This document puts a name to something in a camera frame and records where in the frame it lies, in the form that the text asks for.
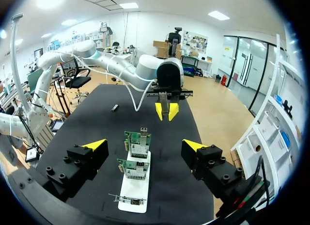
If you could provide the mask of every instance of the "glass door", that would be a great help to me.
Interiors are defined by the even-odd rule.
[[[249,109],[259,88],[266,61],[267,44],[239,39],[239,48],[229,89]]]
[[[224,43],[222,47],[222,56],[219,63],[218,74],[223,78],[225,75],[227,77],[226,85],[233,69],[233,63],[236,55],[238,38],[237,37],[224,37]]]
[[[272,79],[274,67],[275,67],[275,61],[276,61],[276,47],[269,45],[268,47],[268,58],[266,63],[266,69],[263,76],[262,84],[259,88],[259,92],[253,101],[252,106],[250,107],[250,111],[252,114],[256,115],[261,108],[263,101],[266,97],[267,91],[270,86],[270,82]],[[285,52],[283,50],[280,51],[280,58],[286,59]],[[284,69],[281,69],[280,72],[277,73],[275,86],[271,92],[271,95],[278,94],[278,88],[281,87],[282,81],[284,77]]]

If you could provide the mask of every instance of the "white holder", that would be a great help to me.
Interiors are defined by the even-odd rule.
[[[130,197],[130,198],[135,198],[135,199],[144,199],[144,202],[141,205],[131,205],[128,203],[119,202],[118,209],[129,211],[129,212],[135,212],[135,213],[145,213],[146,207],[147,207],[148,193],[149,193],[151,152],[150,151],[148,152],[146,159],[131,157],[130,152],[128,152],[127,160],[147,162],[149,163],[149,169],[146,173],[145,180],[128,179],[124,174],[120,196]]]

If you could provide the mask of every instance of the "black tabletop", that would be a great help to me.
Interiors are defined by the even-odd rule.
[[[132,90],[139,103],[142,93]],[[37,170],[62,161],[66,149],[107,139],[109,157],[93,181],[87,180],[74,198],[66,202],[99,217],[120,222],[203,224],[213,219],[213,196],[202,181],[197,181],[181,157],[183,139],[201,142],[187,101],[180,101],[180,112],[169,122],[160,121],[155,112],[155,97],[146,97],[135,112],[123,85],[99,85],[76,108],[57,132],[42,155]],[[112,107],[118,104],[116,112]],[[117,158],[126,159],[124,131],[139,132],[146,127],[152,135],[150,185],[146,213],[118,210],[111,194],[120,194],[123,173]]]

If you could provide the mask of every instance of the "circuit board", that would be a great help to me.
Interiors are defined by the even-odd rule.
[[[144,204],[144,199],[136,199],[136,198],[130,198],[130,197],[122,197],[122,196],[118,196],[116,194],[110,194],[111,196],[115,196],[114,202],[123,202],[123,203],[127,203],[127,204],[131,204],[131,205],[143,205]]]
[[[117,159],[118,167],[129,179],[145,180],[149,163]]]
[[[140,133],[125,131],[125,136],[125,149],[131,157],[146,159],[151,143],[151,134],[147,133],[147,128],[141,128]]]

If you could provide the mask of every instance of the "office chair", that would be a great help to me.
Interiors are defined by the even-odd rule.
[[[112,48],[113,48],[113,47],[114,47],[114,54],[115,54],[115,55],[120,54],[120,52],[117,50],[117,49],[120,48],[120,43],[118,43],[118,42],[113,42]]]
[[[64,79],[67,79],[66,82],[65,82],[65,86],[67,88],[76,88],[77,89],[77,93],[76,93],[76,97],[73,98],[72,100],[74,99],[77,99],[77,104],[80,104],[80,99],[81,97],[87,97],[87,95],[89,94],[88,92],[85,92],[85,93],[81,93],[79,88],[82,87],[83,85],[85,85],[88,81],[90,81],[92,78],[91,77],[88,77],[89,73],[90,73],[90,70],[86,69],[88,71],[87,75],[86,76],[77,76],[81,70],[78,66],[78,63],[76,61],[76,59],[73,60],[75,65],[76,65],[76,68],[75,69],[71,69],[67,72],[66,74],[66,77],[64,77]]]

